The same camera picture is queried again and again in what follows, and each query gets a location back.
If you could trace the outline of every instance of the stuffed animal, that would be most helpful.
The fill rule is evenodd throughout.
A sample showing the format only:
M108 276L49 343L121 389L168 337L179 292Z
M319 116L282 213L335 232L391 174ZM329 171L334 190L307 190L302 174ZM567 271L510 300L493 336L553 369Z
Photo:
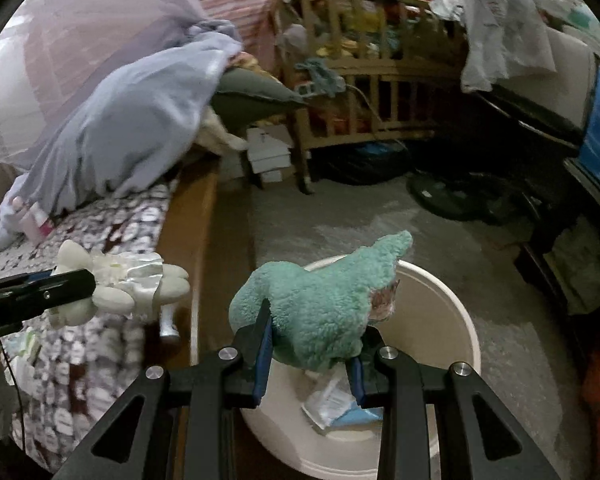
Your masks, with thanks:
M82 325L98 311L151 322L157 320L162 305L177 303L189 292L187 272L164 264L157 253L88 253L66 240L60 246L57 261L52 274L87 269L96 278L96 289L90 298L50 308L48 318L56 329Z
M237 332L254 323L267 298L274 357L325 371L360 354L366 326L391 316L397 261L410 246L411 235L403 231L311 272L291 262L268 262L251 273L232 300L231 327Z

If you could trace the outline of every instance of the gray pillow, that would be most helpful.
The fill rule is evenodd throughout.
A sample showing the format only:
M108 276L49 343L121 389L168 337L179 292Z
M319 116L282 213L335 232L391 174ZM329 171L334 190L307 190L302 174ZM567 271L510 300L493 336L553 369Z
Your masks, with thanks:
M211 107L232 133L272 115L304 106L302 97L270 77L230 68L218 83Z

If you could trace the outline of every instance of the white plush toy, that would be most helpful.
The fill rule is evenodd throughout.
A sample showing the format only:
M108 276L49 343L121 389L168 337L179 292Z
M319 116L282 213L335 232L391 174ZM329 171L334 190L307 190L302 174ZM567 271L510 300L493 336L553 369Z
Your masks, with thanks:
M66 240L60 246L58 264L52 274L79 269L87 269L94 275L96 289L90 298L50 308L49 321L56 329L82 325L97 311L152 322L158 319L161 306L175 304L189 292L187 272L164 264L157 253L88 253L77 243Z

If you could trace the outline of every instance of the cable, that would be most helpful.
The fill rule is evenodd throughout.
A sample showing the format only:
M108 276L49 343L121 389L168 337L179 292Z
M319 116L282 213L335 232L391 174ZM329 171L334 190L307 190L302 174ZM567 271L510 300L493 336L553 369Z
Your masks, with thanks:
M2 356L4 357L4 362L7 363L7 368L9 369L9 373L11 374L11 378L13 379L13 385L16 387L16 393L18 394L18 404L20 405L20 429L22 430L22 450L26 453L27 449L24 445L24 409L22 407L22 397L20 396L20 389L18 387L18 383L16 382L16 376L11 369L11 364L9 362L9 358L7 357L7 352L4 351L4 346L2 346L2 340L0 339L0 350L2 350Z
M386 126L384 126L382 124L384 121L380 117L380 114L376 110L374 110L374 108L372 107L371 103L369 102L369 99L366 98L365 93L360 88L358 88L355 85L351 85L351 84L347 83L346 87L349 88L350 90L355 90L356 92L358 92L362 96L362 98L364 99L364 101L366 103L366 106L369 108L369 110L371 110L371 113L378 120L378 126L379 126L378 129L382 130L384 132L390 131L389 128L387 128ZM372 135L376 138L376 140L381 140L381 139L378 139L378 137L376 136L376 134L374 132L372 132ZM404 142L402 142L400 139L392 139L392 140L394 140L395 142L397 142L398 144L400 144L405 150L407 149L407 147L405 146Z

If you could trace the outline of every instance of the white bucket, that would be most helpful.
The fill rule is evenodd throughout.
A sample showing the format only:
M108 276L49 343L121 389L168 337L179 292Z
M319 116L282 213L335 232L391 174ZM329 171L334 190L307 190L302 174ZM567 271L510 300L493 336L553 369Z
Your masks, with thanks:
M314 262L305 269L319 269L342 257ZM378 324L384 342L421 364L448 368L455 361L465 361L480 373L478 336L456 295L413 264L398 262L397 273L395 313ZM242 410L244 420L260 443L293 469L326 480L375 480L381 423L320 434L300 407L312 386L302 370L272 361L267 393L257 410ZM433 457L440 448L432 406L427 407L427 421Z

